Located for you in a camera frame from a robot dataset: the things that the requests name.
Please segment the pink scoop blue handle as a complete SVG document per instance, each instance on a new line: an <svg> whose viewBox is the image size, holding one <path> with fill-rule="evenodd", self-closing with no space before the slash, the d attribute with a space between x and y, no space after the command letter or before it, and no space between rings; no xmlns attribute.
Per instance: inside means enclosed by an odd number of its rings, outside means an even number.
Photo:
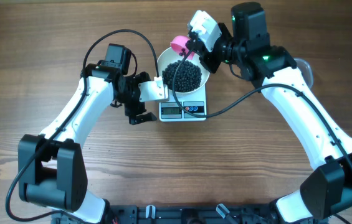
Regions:
<svg viewBox="0 0 352 224"><path fill-rule="evenodd" d="M170 47L179 56L184 57L189 51L186 47L189 40L190 38L187 36L178 35L170 42Z"/></svg>

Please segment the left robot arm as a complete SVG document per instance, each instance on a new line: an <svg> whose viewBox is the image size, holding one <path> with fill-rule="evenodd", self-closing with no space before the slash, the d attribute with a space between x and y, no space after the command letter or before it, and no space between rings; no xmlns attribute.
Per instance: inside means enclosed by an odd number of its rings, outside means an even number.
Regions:
<svg viewBox="0 0 352 224"><path fill-rule="evenodd" d="M104 60L82 70L77 91L40 134L26 134L18 145L19 187L24 202L51 208L55 222L111 223L109 203L88 191L82 148L103 111L124 107L131 125L156 121L146 111L141 86L146 72L128 74L135 55L123 45L110 44Z"/></svg>

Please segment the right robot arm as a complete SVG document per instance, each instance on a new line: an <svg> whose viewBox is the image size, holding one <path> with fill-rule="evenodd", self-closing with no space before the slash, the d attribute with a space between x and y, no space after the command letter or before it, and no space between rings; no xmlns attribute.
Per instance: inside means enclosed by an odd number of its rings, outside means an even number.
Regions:
<svg viewBox="0 0 352 224"><path fill-rule="evenodd" d="M276 200L280 222L323 220L352 207L352 138L330 117L311 92L295 59L272 45L265 11L257 2L231 9L232 29L196 11L188 23L187 53L215 73L220 64L236 65L278 109L302 144L312 173L293 193Z"/></svg>

